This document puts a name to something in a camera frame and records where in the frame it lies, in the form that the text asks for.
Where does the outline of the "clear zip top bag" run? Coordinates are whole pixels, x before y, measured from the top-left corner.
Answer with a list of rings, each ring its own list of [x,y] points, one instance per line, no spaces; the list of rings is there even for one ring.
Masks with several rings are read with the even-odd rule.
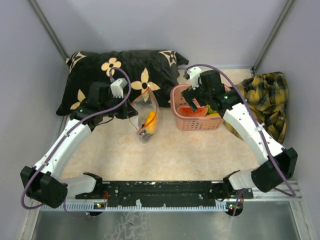
[[[129,121],[135,128],[139,139],[146,143],[155,134],[159,125],[160,108],[157,99],[148,86],[132,103],[137,115]]]

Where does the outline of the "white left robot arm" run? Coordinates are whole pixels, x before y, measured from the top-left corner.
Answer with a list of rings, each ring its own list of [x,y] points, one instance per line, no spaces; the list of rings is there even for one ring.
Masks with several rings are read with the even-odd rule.
[[[128,118],[131,93],[132,83],[124,78],[112,83],[94,82],[90,86],[88,96],[71,111],[64,130],[48,152],[32,167],[25,166],[21,170],[23,208],[30,209],[25,197],[55,209],[68,197],[88,194],[97,199],[103,195],[101,177],[93,173],[65,179],[61,176],[77,148],[105,116]]]

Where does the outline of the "watermelon slice toy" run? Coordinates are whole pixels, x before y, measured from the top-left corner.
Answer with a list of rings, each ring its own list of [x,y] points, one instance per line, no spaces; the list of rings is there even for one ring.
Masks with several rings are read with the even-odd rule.
[[[182,117],[199,118],[207,115],[208,108],[198,107],[196,111],[193,111],[189,106],[182,106],[178,109],[178,112]]]

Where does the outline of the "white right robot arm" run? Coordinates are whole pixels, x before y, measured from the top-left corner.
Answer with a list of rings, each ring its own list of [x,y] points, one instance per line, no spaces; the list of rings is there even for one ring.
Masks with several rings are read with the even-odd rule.
[[[293,176],[298,154],[274,140],[259,124],[240,91],[233,86],[227,91],[221,81],[224,73],[217,68],[204,71],[199,66],[188,67],[184,77],[191,85],[181,95],[193,111],[198,106],[210,106],[230,124],[250,147],[258,167],[239,170],[224,179],[223,192],[235,198],[242,189],[258,188],[267,193]]]

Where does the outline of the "dark red grape bunch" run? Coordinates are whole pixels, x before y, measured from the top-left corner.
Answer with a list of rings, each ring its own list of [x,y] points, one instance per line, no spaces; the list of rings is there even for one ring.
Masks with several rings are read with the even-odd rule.
[[[152,136],[152,134],[148,133],[145,129],[141,129],[141,131],[139,131],[138,135],[142,141],[148,141],[150,139],[150,137]]]

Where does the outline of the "yellow mango toy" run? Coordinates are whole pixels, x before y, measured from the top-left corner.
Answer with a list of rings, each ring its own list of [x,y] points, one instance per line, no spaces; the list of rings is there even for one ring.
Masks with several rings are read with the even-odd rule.
[[[149,134],[154,134],[158,127],[158,119],[155,111],[150,111],[148,116],[145,119],[145,130]]]

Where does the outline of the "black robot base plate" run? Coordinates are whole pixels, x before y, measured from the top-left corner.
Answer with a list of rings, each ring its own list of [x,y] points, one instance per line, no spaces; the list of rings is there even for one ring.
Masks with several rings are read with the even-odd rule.
[[[235,199],[222,181],[99,181],[92,192],[75,196],[78,200],[107,201],[108,207],[214,207],[216,201]]]

